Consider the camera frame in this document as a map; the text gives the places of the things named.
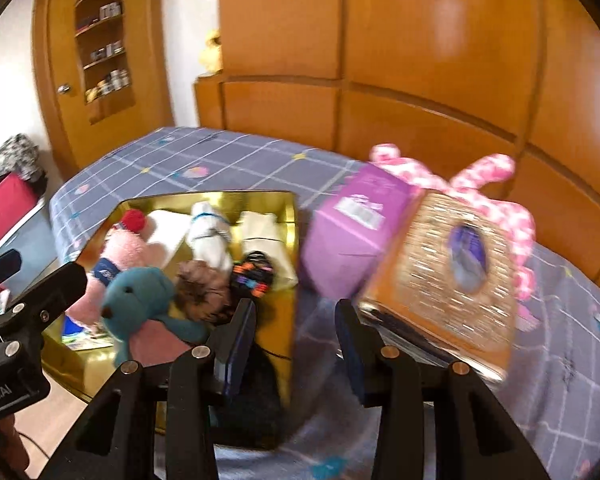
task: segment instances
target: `bedsheet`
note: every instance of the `bedsheet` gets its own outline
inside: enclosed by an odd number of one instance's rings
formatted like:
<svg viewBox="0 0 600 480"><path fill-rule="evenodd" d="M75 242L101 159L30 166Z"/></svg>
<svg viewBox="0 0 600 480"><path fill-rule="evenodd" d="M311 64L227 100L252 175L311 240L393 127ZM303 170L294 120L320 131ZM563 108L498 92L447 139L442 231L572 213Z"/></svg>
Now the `bedsheet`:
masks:
<svg viewBox="0 0 600 480"><path fill-rule="evenodd" d="M67 182L50 204L62 261L77 257L121 201L218 189L286 189L310 212L359 162L266 137L206 128L161 128L110 153ZM600 457L600 290L536 244L528 263L538 287L524 303L510 371L497 396L554 480L583 478ZM299 270L290 437L272 452L216 448L222 479L370 478L379 409L364 410L336 357L333 301ZM426 474L435 478L432 413ZM164 478L157 441L156 466Z"/></svg>

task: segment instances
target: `pink belly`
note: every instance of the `pink belly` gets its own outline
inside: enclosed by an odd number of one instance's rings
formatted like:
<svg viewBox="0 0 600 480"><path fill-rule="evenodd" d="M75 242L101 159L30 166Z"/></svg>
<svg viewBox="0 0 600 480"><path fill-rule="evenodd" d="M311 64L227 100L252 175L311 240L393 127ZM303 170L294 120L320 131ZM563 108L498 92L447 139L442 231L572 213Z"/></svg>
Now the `pink belly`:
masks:
<svg viewBox="0 0 600 480"><path fill-rule="evenodd" d="M131 358L142 366L170 363L190 350L191 346L178 339L160 322L150 319L129 340Z"/></svg>

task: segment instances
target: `white cloth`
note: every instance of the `white cloth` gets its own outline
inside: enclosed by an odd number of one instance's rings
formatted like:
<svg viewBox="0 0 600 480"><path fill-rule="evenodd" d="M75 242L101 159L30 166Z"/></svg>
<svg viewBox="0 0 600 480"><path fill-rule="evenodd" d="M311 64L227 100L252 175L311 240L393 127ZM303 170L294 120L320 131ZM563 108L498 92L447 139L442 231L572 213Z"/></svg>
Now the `white cloth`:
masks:
<svg viewBox="0 0 600 480"><path fill-rule="evenodd" d="M267 255L276 273L273 290L289 288L298 283L294 266L289 260L286 245L280 240L280 230L273 213L261 215L244 211L240 216L243 254L261 251Z"/></svg>
<svg viewBox="0 0 600 480"><path fill-rule="evenodd" d="M191 224L186 240L195 260L205 260L209 267L227 275L234 268L234 260L228 251L231 226L209 202L197 202L191 208Z"/></svg>
<svg viewBox="0 0 600 480"><path fill-rule="evenodd" d="M157 209L146 216L140 233L146 241L146 264L164 269L173 259L191 226L191 216Z"/></svg>

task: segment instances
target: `barcode label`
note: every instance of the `barcode label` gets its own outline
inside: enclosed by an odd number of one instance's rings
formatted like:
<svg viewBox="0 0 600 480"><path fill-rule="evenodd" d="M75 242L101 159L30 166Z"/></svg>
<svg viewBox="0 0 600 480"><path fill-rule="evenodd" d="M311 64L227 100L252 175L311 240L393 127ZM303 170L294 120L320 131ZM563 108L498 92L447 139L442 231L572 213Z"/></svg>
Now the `barcode label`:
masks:
<svg viewBox="0 0 600 480"><path fill-rule="evenodd" d="M335 205L335 208L340 211L343 215L348 216L352 220L355 220L359 224L362 224L368 229L376 231L384 216L361 203L356 202L350 196L341 198L340 201Z"/></svg>

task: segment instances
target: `pink stuffed animal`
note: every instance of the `pink stuffed animal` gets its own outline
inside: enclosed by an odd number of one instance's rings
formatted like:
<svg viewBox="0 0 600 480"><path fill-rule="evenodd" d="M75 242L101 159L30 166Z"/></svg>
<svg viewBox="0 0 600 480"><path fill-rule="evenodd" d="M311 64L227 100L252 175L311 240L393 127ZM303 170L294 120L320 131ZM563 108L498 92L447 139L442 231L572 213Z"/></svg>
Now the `pink stuffed animal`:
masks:
<svg viewBox="0 0 600 480"><path fill-rule="evenodd" d="M118 229L110 234L100 259L87 275L87 290L80 300L66 310L77 324L93 326L100 319L100 309L107 286L120 272L144 267L147 244L137 234Z"/></svg>
<svg viewBox="0 0 600 480"><path fill-rule="evenodd" d="M536 288L534 272L524 263L531 255L536 238L536 225L531 213L520 204L491 200L478 192L488 182L507 180L515 170L510 156L495 154L484 156L465 168L449 182L432 174L421 162L400 156L395 144L377 144L371 149L373 164L401 178L408 184L424 189L435 189L465 202L494 222L509 241L515 265L514 286L516 298L528 300Z"/></svg>

